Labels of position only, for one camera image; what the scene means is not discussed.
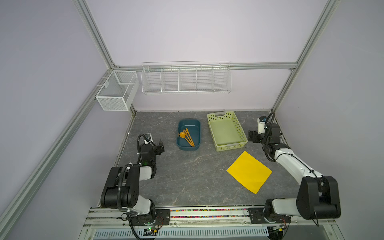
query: yellow cloth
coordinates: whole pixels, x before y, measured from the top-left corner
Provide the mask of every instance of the yellow cloth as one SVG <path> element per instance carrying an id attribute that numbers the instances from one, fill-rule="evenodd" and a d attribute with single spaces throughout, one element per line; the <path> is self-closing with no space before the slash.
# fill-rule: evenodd
<path id="1" fill-rule="evenodd" d="M 244 151 L 238 159 L 227 169 L 246 189 L 256 194 L 272 171 Z"/>

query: green plastic basket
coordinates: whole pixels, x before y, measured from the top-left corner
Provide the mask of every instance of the green plastic basket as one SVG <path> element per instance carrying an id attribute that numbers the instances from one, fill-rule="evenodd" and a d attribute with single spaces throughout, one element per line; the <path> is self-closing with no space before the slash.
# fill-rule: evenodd
<path id="1" fill-rule="evenodd" d="M 207 117 L 217 152 L 242 148 L 248 142 L 235 112 L 210 113 Z"/>

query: metal vent grille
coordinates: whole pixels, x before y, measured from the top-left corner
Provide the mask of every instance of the metal vent grille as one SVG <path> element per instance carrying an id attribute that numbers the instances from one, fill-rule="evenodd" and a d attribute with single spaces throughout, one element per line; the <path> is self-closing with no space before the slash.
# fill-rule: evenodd
<path id="1" fill-rule="evenodd" d="M 143 237 L 143 229 L 137 234 Z M 224 237 L 265 237 L 268 235 L 267 227 L 177 227 L 162 228 L 156 238 L 224 238 Z M 93 239 L 131 239 L 135 238 L 130 229 L 98 229 Z"/>

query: white wire shelf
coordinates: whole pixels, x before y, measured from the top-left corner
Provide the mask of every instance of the white wire shelf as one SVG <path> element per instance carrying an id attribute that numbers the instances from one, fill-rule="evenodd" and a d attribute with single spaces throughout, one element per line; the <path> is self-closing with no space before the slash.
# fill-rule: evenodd
<path id="1" fill-rule="evenodd" d="M 139 85 L 135 71 L 113 70 L 96 99 L 105 111 L 129 111 Z"/>
<path id="2" fill-rule="evenodd" d="M 229 93 L 232 77 L 229 63 L 144 66 L 141 74 L 145 94 Z"/>

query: white wall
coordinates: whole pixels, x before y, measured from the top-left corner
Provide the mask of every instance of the white wall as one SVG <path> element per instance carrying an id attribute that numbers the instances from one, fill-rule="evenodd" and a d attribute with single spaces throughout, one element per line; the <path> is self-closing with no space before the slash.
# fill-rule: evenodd
<path id="1" fill-rule="evenodd" d="M 342 1 L 277 111 L 297 155 L 338 181 L 348 240 L 382 238 L 383 12 Z"/>
<path id="2" fill-rule="evenodd" d="M 0 214 L 105 71 L 72 1 L 1 1 Z"/>
<path id="3" fill-rule="evenodd" d="M 326 0 L 87 0 L 116 65 L 296 61 Z"/>
<path id="4" fill-rule="evenodd" d="M 100 200 L 130 119 L 130 112 L 103 111 L 96 102 L 8 240 L 77 239 Z"/>
<path id="5" fill-rule="evenodd" d="M 133 105 L 138 111 L 271 109 L 288 78 L 288 69 L 233 70 L 230 93 L 145 95 L 141 86 Z"/>

